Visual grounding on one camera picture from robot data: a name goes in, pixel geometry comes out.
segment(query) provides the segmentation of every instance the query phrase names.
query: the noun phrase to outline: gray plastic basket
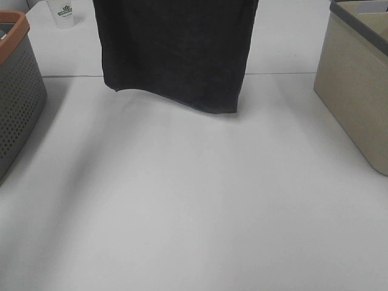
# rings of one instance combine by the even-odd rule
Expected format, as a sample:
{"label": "gray plastic basket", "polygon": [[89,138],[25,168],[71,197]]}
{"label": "gray plastic basket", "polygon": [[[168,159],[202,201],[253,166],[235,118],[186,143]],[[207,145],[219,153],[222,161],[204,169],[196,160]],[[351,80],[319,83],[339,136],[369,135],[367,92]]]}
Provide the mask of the gray plastic basket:
{"label": "gray plastic basket", "polygon": [[[23,21],[27,22],[22,13],[0,12],[0,30],[3,34],[4,32],[7,34],[0,41],[0,44],[5,44],[6,47],[0,47],[0,50],[2,53],[11,50],[8,56],[3,55],[2,64],[0,64],[0,179],[25,144],[47,97],[27,32],[19,36],[20,41],[17,41],[18,38],[15,35],[23,34],[23,29],[20,25],[17,27],[16,22],[9,23],[10,17],[6,15],[7,13],[19,14]],[[11,44],[5,43],[8,36]]]}

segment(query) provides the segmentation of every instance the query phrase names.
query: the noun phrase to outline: white cup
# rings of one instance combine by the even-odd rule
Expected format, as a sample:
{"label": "white cup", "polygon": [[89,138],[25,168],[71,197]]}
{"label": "white cup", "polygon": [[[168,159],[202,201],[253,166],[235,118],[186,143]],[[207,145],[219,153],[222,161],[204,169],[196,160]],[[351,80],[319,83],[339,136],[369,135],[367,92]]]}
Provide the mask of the white cup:
{"label": "white cup", "polygon": [[73,7],[71,0],[46,0],[56,26],[70,28],[74,26]]}

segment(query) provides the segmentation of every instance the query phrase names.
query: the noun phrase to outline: white tabletop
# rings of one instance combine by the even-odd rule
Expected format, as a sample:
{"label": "white tabletop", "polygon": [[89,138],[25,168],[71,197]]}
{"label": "white tabletop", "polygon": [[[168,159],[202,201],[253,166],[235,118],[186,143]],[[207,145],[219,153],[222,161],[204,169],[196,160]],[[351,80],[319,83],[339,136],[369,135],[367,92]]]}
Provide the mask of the white tabletop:
{"label": "white tabletop", "polygon": [[[92,0],[73,0],[76,25],[55,27],[45,1],[28,13],[29,37],[44,76],[102,76]],[[247,73],[316,72],[328,0],[260,0]]]}
{"label": "white tabletop", "polygon": [[0,290],[386,291],[388,179],[314,77],[247,76],[227,116],[45,78],[1,186]]}

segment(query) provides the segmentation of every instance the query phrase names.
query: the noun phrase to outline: beige storage box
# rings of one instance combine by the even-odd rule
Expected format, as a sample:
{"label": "beige storage box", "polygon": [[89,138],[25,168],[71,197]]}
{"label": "beige storage box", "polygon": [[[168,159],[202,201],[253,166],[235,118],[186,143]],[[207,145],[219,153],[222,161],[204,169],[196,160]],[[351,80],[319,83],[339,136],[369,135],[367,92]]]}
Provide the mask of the beige storage box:
{"label": "beige storage box", "polygon": [[333,0],[314,89],[388,175],[388,1]]}

